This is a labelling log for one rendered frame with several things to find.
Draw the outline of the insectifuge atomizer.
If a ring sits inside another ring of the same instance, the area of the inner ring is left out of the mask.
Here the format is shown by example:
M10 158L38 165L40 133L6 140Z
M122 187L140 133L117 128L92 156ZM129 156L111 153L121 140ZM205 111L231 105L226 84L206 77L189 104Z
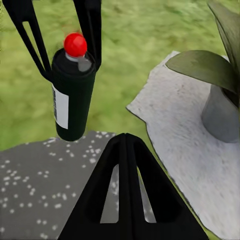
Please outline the insectifuge atomizer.
M83 35L70 33L52 60L52 93L58 137L67 142L85 133L97 67Z

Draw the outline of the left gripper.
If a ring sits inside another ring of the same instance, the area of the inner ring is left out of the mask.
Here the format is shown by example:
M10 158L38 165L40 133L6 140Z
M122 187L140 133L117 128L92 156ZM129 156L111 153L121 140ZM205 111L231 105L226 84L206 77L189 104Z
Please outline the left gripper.
M73 0L87 51L95 61L96 70L102 65L102 16L101 0ZM12 22L25 43L41 75L51 83L55 79L51 70L43 38L33 7L33 0L2 0ZM22 25L29 22L43 65Z

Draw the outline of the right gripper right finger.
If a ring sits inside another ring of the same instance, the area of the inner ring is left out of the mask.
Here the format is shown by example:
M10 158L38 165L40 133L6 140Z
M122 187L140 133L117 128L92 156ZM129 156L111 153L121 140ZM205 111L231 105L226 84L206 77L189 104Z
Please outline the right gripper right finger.
M127 133L133 240L210 240L145 142ZM138 170L156 223L145 220Z

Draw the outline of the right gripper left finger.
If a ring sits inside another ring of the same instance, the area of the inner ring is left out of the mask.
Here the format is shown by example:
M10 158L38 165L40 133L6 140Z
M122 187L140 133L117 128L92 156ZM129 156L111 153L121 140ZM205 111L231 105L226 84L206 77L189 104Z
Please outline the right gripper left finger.
M126 135L121 133L108 141L58 240L133 240ZM110 180L117 164L118 221L101 223Z

